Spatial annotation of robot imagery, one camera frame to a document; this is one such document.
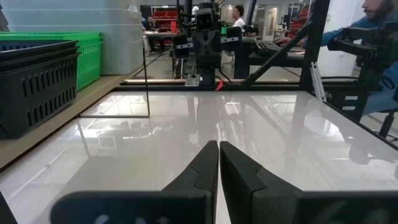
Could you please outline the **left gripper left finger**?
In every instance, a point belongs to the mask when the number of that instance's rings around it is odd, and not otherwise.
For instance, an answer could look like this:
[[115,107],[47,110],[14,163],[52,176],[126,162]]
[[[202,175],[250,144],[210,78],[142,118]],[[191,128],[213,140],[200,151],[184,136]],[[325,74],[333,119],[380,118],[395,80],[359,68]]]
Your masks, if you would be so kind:
[[158,191],[82,191],[60,198],[51,224],[215,224],[219,147],[208,141]]

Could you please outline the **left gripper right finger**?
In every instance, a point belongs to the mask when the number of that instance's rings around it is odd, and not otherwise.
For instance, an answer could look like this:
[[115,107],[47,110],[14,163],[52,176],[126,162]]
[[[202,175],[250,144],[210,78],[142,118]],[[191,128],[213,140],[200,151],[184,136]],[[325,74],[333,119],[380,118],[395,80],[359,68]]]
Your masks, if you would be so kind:
[[228,141],[220,171],[231,224],[398,224],[398,191],[304,191]]

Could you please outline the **white plastic basket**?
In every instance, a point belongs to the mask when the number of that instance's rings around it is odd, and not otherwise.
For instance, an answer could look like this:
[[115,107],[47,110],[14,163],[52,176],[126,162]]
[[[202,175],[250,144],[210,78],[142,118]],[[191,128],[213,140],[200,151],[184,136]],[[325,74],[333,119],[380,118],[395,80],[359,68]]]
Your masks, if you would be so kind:
[[0,0],[3,9],[127,9],[132,0]]
[[140,12],[127,9],[3,9],[13,26],[140,24]]
[[10,25],[11,32],[100,32],[103,36],[101,74],[125,75],[143,63],[140,24]]

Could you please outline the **green plastic basket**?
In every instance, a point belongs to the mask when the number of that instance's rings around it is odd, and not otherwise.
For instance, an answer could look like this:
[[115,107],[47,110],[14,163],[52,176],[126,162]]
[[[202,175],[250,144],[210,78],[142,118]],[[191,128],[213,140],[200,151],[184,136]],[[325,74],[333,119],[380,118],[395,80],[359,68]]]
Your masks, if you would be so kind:
[[63,39],[79,41],[79,44],[81,44],[81,45],[97,44],[97,43],[101,43],[103,40],[102,37],[83,37],[83,36],[64,37]]
[[77,65],[77,91],[80,91],[97,81],[101,73],[102,44],[81,45],[78,42],[79,53]]
[[0,32],[0,40],[17,39],[91,39],[101,37],[100,32]]

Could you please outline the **black plastic basket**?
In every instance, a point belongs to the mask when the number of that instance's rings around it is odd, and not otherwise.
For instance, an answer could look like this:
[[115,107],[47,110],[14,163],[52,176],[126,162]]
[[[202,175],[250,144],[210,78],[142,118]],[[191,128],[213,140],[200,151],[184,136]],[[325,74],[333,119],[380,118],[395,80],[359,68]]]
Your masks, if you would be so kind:
[[64,52],[75,49],[76,47],[31,47],[31,48],[3,51],[0,52],[0,57],[38,55],[38,54],[46,54],[53,52]]
[[0,40],[0,51],[17,50],[44,45],[75,45],[72,40]]
[[19,138],[76,99],[78,54],[0,72],[0,139]]

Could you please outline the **wooden shelf with black legs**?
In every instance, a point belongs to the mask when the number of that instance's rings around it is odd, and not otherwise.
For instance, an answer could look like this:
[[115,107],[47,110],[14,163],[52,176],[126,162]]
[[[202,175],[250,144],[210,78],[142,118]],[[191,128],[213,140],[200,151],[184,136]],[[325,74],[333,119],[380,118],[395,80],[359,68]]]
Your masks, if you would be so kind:
[[145,59],[143,65],[127,75],[101,77],[98,81],[79,91],[74,102],[37,128],[18,139],[0,140],[0,173],[22,159],[70,121],[79,117],[82,112],[104,98],[108,93],[131,90],[143,91],[144,81],[138,80],[136,76],[141,72],[147,74],[147,67],[151,63],[151,60]]

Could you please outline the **person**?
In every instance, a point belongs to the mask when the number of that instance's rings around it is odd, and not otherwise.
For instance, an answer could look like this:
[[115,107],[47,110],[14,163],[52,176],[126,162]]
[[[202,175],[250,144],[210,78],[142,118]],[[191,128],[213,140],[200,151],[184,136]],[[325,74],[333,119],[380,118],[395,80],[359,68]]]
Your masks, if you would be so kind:
[[[376,28],[387,22],[398,22],[398,0],[365,0],[362,8],[365,16],[352,23],[352,27]],[[391,79],[396,87],[388,88],[382,83],[381,91],[371,92],[364,107],[364,115],[398,109],[398,61],[387,68],[383,75]]]
[[232,18],[234,19],[233,27],[240,27],[241,29],[245,26],[245,21],[243,20],[244,7],[242,5],[235,5],[232,11]]

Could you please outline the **red storage bins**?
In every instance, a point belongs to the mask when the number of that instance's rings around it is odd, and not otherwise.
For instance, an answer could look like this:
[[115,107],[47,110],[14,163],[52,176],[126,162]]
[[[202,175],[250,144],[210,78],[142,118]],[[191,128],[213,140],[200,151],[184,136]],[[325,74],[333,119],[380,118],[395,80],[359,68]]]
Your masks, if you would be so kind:
[[178,33],[177,11],[156,11],[152,16],[159,32]]

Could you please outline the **black keyboard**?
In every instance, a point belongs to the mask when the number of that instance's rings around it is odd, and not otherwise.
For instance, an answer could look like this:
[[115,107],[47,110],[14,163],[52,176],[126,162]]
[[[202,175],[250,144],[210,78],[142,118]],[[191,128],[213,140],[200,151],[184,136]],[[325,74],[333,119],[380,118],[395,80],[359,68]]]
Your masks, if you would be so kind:
[[256,47],[256,53],[261,57],[270,57],[281,49],[271,40],[257,40]]

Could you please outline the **black desk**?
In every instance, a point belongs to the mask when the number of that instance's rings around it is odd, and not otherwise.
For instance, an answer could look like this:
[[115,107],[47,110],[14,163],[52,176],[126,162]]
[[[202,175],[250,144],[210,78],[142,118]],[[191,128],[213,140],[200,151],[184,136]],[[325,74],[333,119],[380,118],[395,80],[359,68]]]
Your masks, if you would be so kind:
[[[257,50],[256,41],[257,40],[255,40],[253,43],[255,52]],[[292,49],[296,47],[302,49],[304,38],[298,36],[294,38],[283,37],[272,41],[278,46],[280,46],[281,49],[270,57],[261,57],[256,53],[258,59],[261,60],[259,62],[262,62],[262,64],[254,73],[250,74],[248,78],[258,79],[272,67],[287,67],[287,68],[303,67],[304,56],[295,55],[292,52]]]

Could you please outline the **white glossy table sheet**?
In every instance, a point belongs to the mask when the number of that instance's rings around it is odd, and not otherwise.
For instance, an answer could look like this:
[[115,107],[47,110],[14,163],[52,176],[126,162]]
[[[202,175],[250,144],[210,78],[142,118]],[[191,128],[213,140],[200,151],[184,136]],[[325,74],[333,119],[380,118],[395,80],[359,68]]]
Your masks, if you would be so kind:
[[161,190],[212,140],[303,190],[398,190],[398,151],[304,92],[113,92],[0,174],[19,224],[83,190]]

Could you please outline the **black box with white labels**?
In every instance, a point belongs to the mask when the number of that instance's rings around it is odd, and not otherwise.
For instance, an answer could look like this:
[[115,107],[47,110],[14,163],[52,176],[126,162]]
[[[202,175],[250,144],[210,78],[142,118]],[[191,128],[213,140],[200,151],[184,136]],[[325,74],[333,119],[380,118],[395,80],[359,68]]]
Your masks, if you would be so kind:
[[327,101],[355,121],[360,122],[369,93],[364,90],[330,88],[326,90]]

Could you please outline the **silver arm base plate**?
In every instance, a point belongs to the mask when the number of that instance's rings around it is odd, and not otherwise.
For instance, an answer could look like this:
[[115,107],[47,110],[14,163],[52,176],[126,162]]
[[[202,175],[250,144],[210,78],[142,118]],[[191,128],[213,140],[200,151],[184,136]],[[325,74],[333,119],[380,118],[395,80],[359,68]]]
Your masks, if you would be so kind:
[[199,86],[201,82],[201,77],[197,74],[188,74],[185,82],[185,86]]

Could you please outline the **black aluminium table frame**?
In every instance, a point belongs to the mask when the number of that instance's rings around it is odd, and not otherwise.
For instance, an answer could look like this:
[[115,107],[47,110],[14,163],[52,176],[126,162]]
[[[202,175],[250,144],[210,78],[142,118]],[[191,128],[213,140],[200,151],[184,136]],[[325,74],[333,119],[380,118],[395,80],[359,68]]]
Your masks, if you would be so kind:
[[[304,65],[299,82],[260,82],[258,79],[245,78],[241,81],[232,81],[223,86],[221,91],[306,91],[313,95],[314,88],[311,76],[311,62],[317,62],[321,48],[323,30],[326,23],[326,14],[331,0],[316,0],[314,11],[308,18],[307,24],[297,34],[298,37],[309,37],[309,46],[305,50]],[[185,86],[179,82],[149,80],[144,84],[143,91],[210,91],[215,92],[215,87],[210,86]]]

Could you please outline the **silver metal bracket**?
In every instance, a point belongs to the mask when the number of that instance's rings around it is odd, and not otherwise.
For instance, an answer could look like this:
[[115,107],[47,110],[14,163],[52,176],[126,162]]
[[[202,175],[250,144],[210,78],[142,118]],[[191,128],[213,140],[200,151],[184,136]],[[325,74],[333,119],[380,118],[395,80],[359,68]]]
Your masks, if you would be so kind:
[[326,102],[326,94],[323,87],[322,77],[320,75],[318,64],[316,62],[311,62],[310,72],[316,98],[320,101]]

